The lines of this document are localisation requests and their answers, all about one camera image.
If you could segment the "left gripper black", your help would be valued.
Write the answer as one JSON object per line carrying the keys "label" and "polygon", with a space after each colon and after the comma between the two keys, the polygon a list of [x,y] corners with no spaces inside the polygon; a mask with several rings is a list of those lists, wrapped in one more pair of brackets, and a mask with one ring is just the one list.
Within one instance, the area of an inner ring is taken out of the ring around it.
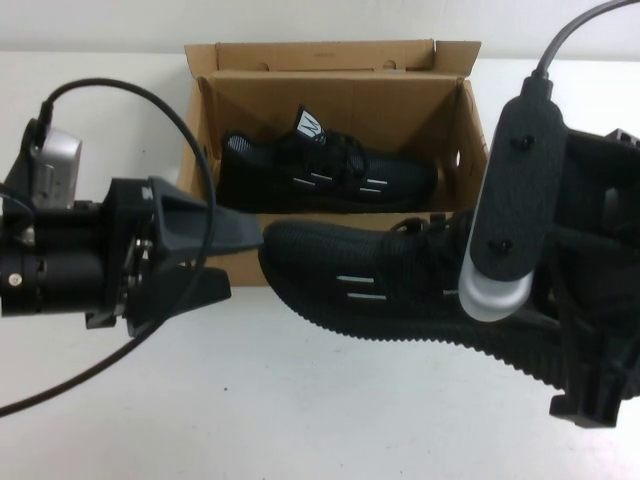
{"label": "left gripper black", "polygon": [[85,326],[110,328],[122,318],[137,338],[157,324],[231,297],[227,273],[178,265],[253,250],[263,243],[256,217],[204,201],[167,181],[115,179],[96,210],[84,260]]}

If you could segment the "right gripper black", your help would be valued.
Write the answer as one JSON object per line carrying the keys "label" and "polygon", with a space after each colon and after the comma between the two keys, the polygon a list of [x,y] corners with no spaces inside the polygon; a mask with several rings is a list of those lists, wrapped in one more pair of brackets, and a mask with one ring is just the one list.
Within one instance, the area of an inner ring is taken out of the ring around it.
{"label": "right gripper black", "polygon": [[549,414],[613,428],[639,371],[639,143],[570,131],[553,230],[534,279],[534,327],[562,338]]}

